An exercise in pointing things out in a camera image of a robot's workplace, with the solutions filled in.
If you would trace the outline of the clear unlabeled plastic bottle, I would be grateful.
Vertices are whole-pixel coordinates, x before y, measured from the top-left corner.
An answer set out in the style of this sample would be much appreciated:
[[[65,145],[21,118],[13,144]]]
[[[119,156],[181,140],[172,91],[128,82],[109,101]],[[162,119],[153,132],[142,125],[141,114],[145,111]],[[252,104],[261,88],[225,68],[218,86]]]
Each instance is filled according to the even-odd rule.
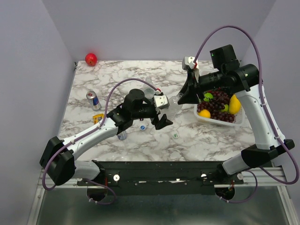
[[[169,106],[165,109],[165,114],[167,115],[167,119],[172,120],[176,116],[176,114],[182,109],[182,105],[178,104],[178,101],[182,97],[182,93],[177,94],[176,96],[172,96],[169,98]]]

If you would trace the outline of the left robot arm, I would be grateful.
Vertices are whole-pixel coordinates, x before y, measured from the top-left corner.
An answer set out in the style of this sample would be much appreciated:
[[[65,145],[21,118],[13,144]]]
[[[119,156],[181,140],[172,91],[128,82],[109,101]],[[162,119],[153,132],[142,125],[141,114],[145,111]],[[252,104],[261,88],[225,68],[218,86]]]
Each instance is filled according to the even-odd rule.
[[[166,95],[155,94],[147,99],[144,92],[132,89],[123,103],[111,110],[92,127],[64,140],[51,138],[40,159],[44,176],[48,175],[56,186],[65,184],[71,178],[85,178],[93,185],[103,182],[104,174],[92,161],[78,158],[103,140],[116,136],[133,125],[134,120],[150,119],[156,130],[173,124],[161,110],[169,106]]]

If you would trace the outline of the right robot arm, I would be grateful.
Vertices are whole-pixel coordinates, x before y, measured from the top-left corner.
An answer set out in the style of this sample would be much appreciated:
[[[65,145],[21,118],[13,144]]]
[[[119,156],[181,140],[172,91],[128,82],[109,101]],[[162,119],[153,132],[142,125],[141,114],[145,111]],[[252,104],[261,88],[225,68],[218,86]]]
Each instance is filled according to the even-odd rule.
[[[216,88],[225,88],[235,94],[240,101],[251,128],[255,144],[242,150],[240,154],[218,166],[216,179],[225,184],[233,174],[248,168],[256,168],[285,153],[285,148],[295,147],[292,139],[286,139],[273,119],[266,113],[268,105],[265,94],[259,92],[259,71],[253,64],[240,66],[232,45],[226,45],[210,52],[216,72],[199,75],[199,67],[194,57],[184,57],[182,68],[187,71],[187,79],[180,93],[178,104],[198,104],[204,93]]]

